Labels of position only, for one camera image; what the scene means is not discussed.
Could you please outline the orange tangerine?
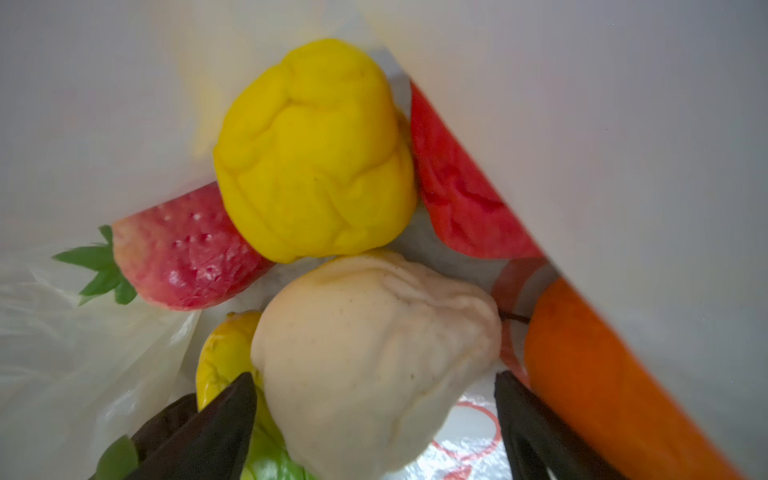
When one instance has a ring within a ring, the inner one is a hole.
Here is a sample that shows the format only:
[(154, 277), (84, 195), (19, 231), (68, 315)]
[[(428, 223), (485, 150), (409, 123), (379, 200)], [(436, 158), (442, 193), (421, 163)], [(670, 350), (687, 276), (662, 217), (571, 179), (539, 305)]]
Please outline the orange tangerine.
[(534, 392), (627, 478), (739, 478), (563, 279), (535, 306), (524, 363)]

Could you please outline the yellow bumpy fruit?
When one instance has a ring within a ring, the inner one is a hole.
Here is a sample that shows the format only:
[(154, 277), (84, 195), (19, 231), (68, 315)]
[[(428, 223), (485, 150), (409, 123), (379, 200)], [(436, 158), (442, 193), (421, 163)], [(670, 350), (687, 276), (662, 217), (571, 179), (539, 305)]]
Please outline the yellow bumpy fruit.
[(225, 209), (277, 263), (398, 237), (418, 203), (408, 125), (389, 81), (338, 39), (288, 53), (233, 102), (213, 150)]

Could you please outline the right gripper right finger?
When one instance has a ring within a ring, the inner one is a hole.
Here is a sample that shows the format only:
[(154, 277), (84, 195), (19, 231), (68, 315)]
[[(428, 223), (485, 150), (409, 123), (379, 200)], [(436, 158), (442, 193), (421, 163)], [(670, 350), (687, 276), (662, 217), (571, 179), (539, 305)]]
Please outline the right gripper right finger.
[(496, 375), (494, 397), (513, 478), (609, 480), (624, 477), (512, 372)]

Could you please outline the cream bumpy fruit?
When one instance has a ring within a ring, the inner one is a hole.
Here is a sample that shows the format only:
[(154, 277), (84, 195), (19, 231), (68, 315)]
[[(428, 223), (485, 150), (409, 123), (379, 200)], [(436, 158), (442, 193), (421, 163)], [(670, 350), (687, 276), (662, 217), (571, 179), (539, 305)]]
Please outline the cream bumpy fruit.
[(296, 463), (320, 479), (378, 479), (429, 446), (501, 344), (486, 291), (376, 250), (285, 286), (251, 361)]

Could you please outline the yellow green pear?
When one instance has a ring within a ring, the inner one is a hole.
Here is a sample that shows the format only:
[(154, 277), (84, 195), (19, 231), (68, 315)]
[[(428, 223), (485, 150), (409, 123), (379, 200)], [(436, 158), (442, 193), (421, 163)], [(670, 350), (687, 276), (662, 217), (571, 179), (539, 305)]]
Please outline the yellow green pear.
[(197, 406), (203, 410), (236, 386), (248, 387), (255, 411), (245, 414), (251, 427), (247, 453), (237, 479), (312, 479), (291, 458), (283, 434), (273, 420), (264, 394), (264, 378), (251, 359), (251, 347), (261, 320), (259, 311), (230, 313), (207, 337), (195, 374)]

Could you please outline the green cucumber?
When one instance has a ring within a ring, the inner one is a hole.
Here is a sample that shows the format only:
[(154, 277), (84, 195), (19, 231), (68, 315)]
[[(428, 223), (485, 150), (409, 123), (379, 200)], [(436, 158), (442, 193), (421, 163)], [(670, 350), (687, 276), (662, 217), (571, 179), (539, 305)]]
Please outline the green cucumber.
[(123, 480), (196, 415), (194, 393), (180, 397), (158, 412), (133, 435), (115, 440), (101, 455), (90, 480)]

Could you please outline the red fruit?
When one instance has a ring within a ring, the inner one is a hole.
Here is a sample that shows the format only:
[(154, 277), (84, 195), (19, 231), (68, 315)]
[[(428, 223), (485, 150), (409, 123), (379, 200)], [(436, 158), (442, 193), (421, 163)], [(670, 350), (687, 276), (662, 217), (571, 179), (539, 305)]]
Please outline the red fruit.
[(411, 94), (420, 193), (438, 238), (479, 259), (541, 257), (536, 242), (415, 84)]

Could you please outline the red strawberry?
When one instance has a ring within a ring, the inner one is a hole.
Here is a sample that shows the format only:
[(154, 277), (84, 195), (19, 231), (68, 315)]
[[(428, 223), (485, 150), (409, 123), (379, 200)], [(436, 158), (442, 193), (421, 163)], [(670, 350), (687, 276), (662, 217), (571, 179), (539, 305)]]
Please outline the red strawberry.
[(273, 268), (240, 235), (216, 183), (102, 225), (103, 242), (69, 249), (54, 260), (86, 268), (87, 303), (112, 293), (119, 305), (136, 298), (172, 310), (219, 305)]

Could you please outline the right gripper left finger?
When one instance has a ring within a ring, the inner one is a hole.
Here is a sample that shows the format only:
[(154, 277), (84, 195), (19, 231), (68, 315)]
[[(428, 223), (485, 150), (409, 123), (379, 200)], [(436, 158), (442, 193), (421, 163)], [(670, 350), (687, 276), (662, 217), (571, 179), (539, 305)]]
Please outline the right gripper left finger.
[(243, 417), (255, 411), (248, 387), (222, 394), (149, 455), (129, 479), (237, 479), (251, 427)]

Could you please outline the yellow translucent plastic bag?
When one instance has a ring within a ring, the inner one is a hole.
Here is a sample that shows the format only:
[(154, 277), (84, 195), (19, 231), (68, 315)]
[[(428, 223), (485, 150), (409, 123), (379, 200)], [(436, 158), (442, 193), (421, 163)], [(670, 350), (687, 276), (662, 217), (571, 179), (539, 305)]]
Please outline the yellow translucent plastic bag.
[(763, 1), (5, 1), (1, 475), (84, 479), (169, 400), (196, 317), (50, 260), (209, 182), (236, 95), (353, 42), (406, 73), (560, 272), (767, 475)]

